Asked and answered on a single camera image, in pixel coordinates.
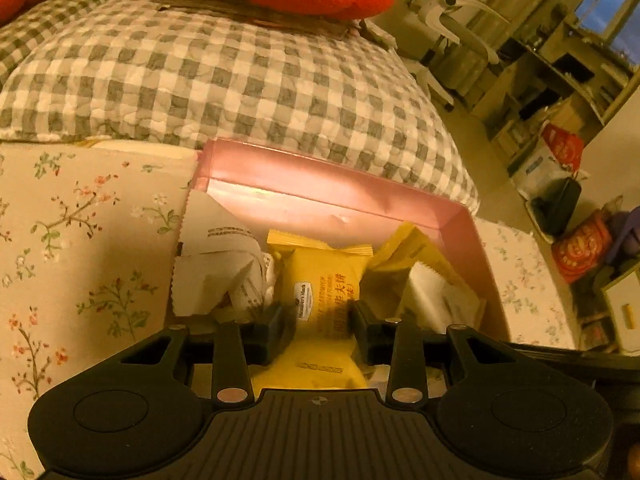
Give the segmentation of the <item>grey white checkered cushion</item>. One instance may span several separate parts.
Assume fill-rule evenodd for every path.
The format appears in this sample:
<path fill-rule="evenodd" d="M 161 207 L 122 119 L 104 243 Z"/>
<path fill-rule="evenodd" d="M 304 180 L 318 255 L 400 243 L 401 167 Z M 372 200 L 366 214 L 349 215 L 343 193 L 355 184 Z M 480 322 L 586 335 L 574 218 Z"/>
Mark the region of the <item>grey white checkered cushion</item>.
<path fill-rule="evenodd" d="M 1 136 L 194 150 L 236 139 L 480 206 L 454 138 L 394 51 L 155 0 L 46 0 L 4 26 Z"/>

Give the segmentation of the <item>white office chair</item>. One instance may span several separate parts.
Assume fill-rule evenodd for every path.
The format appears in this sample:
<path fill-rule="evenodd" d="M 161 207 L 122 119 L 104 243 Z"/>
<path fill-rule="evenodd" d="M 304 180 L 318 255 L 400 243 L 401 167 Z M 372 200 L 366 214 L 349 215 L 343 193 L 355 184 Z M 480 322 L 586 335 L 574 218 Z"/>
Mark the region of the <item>white office chair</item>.
<path fill-rule="evenodd" d="M 445 110 L 454 109 L 454 98 L 428 69 L 428 64 L 434 58 L 436 49 L 442 40 L 455 46 L 462 44 L 484 58 L 490 65 L 500 63 L 500 58 L 494 48 L 452 16 L 454 12 L 465 6 L 481 10 L 509 24 L 509 21 L 500 13 L 480 0 L 409 0 L 408 3 L 409 10 L 416 14 L 420 23 L 437 35 L 434 47 L 431 47 L 420 61 L 411 62 L 409 68 L 416 78 L 416 82 L 426 93 L 430 93 L 431 90 L 435 91 L 436 96 L 444 103 Z"/>

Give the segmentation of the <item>black bag on floor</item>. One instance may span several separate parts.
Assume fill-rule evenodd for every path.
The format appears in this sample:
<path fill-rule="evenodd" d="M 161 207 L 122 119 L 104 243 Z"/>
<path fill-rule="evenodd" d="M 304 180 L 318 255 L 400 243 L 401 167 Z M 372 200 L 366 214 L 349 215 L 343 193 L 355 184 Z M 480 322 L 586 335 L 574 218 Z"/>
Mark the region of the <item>black bag on floor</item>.
<path fill-rule="evenodd" d="M 580 194 L 580 183 L 572 177 L 566 177 L 552 181 L 534 197 L 530 206 L 541 232 L 552 237 L 564 234 Z"/>

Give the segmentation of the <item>pink snack box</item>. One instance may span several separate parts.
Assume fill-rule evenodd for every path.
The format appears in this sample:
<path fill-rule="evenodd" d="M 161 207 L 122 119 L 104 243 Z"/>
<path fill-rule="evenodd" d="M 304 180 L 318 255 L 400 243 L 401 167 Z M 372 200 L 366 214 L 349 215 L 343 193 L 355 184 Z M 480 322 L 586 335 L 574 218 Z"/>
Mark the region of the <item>pink snack box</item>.
<path fill-rule="evenodd" d="M 410 222 L 486 302 L 482 333 L 511 338 L 494 274 L 472 214 L 442 196 L 322 160 L 232 140 L 213 140 L 192 185 L 265 244 L 270 230 L 339 248 L 380 247 Z"/>

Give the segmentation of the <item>red gift bag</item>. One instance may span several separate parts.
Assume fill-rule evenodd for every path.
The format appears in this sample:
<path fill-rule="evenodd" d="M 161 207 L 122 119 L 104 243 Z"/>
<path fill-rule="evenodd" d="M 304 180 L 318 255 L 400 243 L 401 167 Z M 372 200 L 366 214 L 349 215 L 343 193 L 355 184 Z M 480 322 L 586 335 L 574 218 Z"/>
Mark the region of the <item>red gift bag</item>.
<path fill-rule="evenodd" d="M 563 169 L 571 172 L 579 170 L 585 144 L 577 134 L 548 122 L 541 135 L 554 159 Z"/>

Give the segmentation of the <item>white paper bag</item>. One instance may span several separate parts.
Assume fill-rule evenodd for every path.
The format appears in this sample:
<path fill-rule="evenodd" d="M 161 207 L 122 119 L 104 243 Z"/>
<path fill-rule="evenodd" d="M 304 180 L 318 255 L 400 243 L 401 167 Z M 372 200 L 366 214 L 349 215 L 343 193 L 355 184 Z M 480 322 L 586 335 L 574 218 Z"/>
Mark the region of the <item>white paper bag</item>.
<path fill-rule="evenodd" d="M 563 182 L 566 178 L 582 182 L 589 177 L 590 174 L 585 170 L 573 170 L 568 165 L 562 165 L 543 143 L 514 172 L 511 181 L 521 198 L 533 200 L 545 196 L 555 183 Z"/>

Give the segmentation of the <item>white torn snack wrapper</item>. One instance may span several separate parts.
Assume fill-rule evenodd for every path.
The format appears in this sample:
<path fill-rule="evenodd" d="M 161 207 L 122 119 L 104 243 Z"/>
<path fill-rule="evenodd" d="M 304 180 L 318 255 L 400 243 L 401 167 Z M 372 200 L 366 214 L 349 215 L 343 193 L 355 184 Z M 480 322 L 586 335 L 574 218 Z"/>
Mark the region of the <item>white torn snack wrapper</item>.
<path fill-rule="evenodd" d="M 192 190 L 179 244 L 171 280 L 175 316 L 258 320 L 272 300 L 276 266 L 240 220 L 212 196 Z"/>

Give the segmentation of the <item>yellow sandwich snack packet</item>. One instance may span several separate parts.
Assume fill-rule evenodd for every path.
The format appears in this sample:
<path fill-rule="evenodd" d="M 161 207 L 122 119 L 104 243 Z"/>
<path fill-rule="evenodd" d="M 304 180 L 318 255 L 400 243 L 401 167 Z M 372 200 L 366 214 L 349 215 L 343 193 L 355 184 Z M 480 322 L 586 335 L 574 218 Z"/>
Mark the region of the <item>yellow sandwich snack packet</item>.
<path fill-rule="evenodd" d="M 279 268 L 274 298 L 293 322 L 293 333 L 270 365 L 252 373 L 254 393 L 367 387 L 352 358 L 356 342 L 348 312 L 360 297 L 360 281 L 373 248 L 333 248 L 276 230 L 269 232 L 267 243 Z"/>

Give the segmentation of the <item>white cream snack packet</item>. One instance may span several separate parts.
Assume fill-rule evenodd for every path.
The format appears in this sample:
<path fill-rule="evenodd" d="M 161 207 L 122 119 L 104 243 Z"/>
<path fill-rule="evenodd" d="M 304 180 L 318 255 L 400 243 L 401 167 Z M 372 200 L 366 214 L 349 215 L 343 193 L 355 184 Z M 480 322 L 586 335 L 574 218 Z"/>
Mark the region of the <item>white cream snack packet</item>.
<path fill-rule="evenodd" d="M 397 314 L 410 315 L 422 328 L 444 334 L 450 325 L 479 328 L 486 301 L 467 284 L 450 284 L 424 263 L 410 270 L 402 291 Z"/>

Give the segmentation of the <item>floral tablecloth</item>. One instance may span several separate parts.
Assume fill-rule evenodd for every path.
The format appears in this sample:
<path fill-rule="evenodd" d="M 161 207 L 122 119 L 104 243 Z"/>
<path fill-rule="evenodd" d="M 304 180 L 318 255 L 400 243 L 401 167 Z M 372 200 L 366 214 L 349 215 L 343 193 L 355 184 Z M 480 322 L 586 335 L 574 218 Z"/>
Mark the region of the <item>floral tablecloth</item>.
<path fill-rule="evenodd" d="M 42 467 L 27 434 L 51 387 L 160 330 L 201 153 L 134 141 L 1 148 L 1 474 Z M 511 339 L 575 336 L 536 240 L 474 218 Z"/>

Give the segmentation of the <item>wooden shelf unit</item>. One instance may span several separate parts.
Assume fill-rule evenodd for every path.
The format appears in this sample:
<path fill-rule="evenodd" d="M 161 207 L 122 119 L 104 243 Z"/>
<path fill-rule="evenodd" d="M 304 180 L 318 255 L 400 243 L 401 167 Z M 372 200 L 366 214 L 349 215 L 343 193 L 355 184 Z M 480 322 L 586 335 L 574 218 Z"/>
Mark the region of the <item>wooden shelf unit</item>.
<path fill-rule="evenodd" d="M 558 4 L 547 28 L 518 32 L 498 50 L 469 96 L 472 114 L 486 127 L 491 146 L 509 172 L 535 149 L 547 120 L 592 141 L 639 87 L 639 65 L 622 40 L 623 20 L 639 15 L 626 0 L 603 32 L 584 21 L 600 0 L 579 15 Z"/>

